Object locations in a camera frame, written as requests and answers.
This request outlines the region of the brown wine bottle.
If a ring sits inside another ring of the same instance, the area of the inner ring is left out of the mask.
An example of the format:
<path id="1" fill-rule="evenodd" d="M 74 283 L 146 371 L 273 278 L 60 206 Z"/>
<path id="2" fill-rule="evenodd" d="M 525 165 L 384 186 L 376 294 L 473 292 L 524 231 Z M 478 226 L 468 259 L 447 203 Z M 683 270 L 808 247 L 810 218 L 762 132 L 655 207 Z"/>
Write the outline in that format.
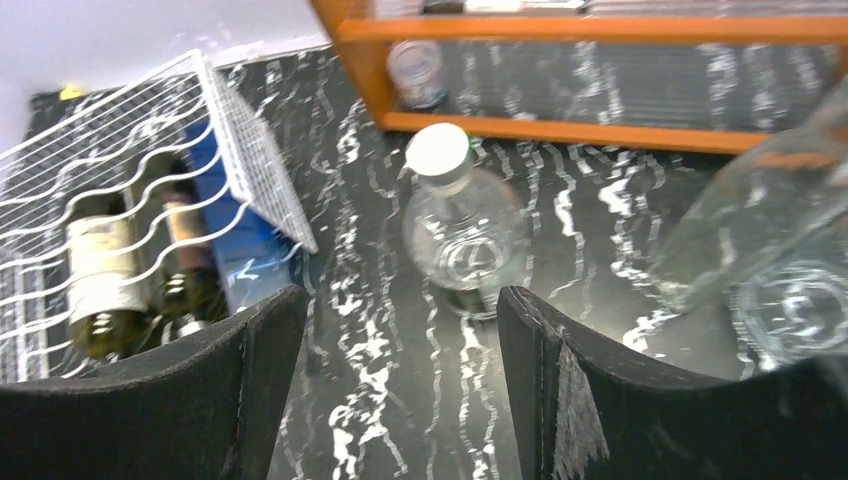
<path id="1" fill-rule="evenodd" d="M 192 180 L 166 184 L 161 198 L 169 213 L 165 225 L 173 243 L 208 234 L 202 212 L 195 206 L 199 198 Z M 228 305 L 210 243 L 178 247 L 173 255 L 176 270 L 166 274 L 163 284 L 163 314 L 181 337 L 226 318 Z"/>

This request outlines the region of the tall clear glass bottle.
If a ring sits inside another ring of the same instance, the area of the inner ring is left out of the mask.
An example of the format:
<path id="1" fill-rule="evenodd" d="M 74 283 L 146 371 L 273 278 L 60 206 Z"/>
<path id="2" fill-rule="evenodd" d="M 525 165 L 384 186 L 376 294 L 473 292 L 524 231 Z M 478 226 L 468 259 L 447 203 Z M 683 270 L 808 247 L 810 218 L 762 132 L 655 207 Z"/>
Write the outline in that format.
<path id="1" fill-rule="evenodd" d="M 698 309 L 847 210 L 847 83 L 799 126 L 772 134 L 715 175 L 652 257 L 671 310 Z"/>

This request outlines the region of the round clear glass bottle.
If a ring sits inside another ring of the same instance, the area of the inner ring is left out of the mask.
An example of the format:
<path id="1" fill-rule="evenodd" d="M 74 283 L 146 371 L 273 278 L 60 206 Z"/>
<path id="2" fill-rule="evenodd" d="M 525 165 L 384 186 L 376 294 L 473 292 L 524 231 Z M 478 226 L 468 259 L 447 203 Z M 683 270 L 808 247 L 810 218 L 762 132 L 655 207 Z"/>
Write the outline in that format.
<path id="1" fill-rule="evenodd" d="M 469 135 L 452 123 L 415 133 L 404 167 L 417 176 L 403 220 L 410 259 L 460 315 L 494 318 L 501 289 L 527 275 L 530 226 L 521 199 L 475 166 Z"/>

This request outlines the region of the dark green bottle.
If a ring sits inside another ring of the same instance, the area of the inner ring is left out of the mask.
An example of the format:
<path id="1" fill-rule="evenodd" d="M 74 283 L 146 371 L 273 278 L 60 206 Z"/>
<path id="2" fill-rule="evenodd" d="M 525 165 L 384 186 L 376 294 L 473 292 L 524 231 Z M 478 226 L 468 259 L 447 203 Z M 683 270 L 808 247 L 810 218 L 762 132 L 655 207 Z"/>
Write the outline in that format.
<path id="1" fill-rule="evenodd" d="M 109 193 L 80 199 L 66 225 L 70 315 L 68 334 L 85 356 L 98 360 L 134 354 L 151 329 L 147 288 L 126 281 L 140 273 L 137 255 L 111 255 L 134 243 L 124 196 Z"/>

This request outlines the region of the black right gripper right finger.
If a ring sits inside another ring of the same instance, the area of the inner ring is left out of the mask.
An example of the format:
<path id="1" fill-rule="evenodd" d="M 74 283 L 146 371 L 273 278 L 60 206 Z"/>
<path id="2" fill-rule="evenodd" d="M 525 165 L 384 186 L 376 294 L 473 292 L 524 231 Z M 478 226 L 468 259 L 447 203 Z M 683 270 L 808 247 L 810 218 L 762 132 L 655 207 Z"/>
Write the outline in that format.
<path id="1" fill-rule="evenodd" d="M 531 291 L 497 323 L 525 479 L 843 479 L 847 359 L 724 381 L 638 353 Z"/>

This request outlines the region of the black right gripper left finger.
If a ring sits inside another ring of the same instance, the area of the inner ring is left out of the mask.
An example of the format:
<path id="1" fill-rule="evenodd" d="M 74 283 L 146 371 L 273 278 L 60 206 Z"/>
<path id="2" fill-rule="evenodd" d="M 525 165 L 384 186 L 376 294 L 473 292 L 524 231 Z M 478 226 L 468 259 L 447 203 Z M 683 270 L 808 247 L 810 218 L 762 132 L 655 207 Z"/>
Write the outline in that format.
<path id="1" fill-rule="evenodd" d="M 287 287 L 81 377 L 1 389 L 5 479 L 264 479 L 306 324 Z"/>

